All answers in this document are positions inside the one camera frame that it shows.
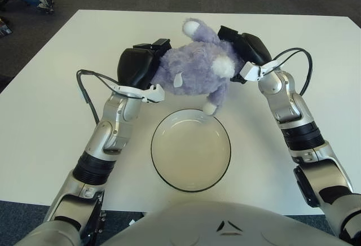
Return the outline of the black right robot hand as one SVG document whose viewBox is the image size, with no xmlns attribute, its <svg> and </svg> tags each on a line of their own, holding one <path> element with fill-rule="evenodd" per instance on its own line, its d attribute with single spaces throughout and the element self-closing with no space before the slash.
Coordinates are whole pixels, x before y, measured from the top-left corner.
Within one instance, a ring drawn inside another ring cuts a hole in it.
<svg viewBox="0 0 361 246">
<path fill-rule="evenodd" d="M 231 82 L 245 84 L 247 81 L 259 81 L 264 76 L 261 68 L 271 62 L 272 58 L 257 36 L 249 33 L 239 34 L 238 31 L 221 25 L 218 37 L 221 41 L 230 43 L 236 57 L 243 61 L 230 79 Z"/>
</svg>

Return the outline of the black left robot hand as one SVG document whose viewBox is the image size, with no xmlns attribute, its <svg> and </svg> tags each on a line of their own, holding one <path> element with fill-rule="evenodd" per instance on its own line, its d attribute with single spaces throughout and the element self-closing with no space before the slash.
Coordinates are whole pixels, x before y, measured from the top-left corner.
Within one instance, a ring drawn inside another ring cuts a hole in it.
<svg viewBox="0 0 361 246">
<path fill-rule="evenodd" d="M 119 85 L 149 89 L 159 68 L 160 59 L 170 49 L 170 39 L 165 38 L 160 38 L 153 44 L 141 43 L 125 49 L 117 68 Z"/>
</svg>

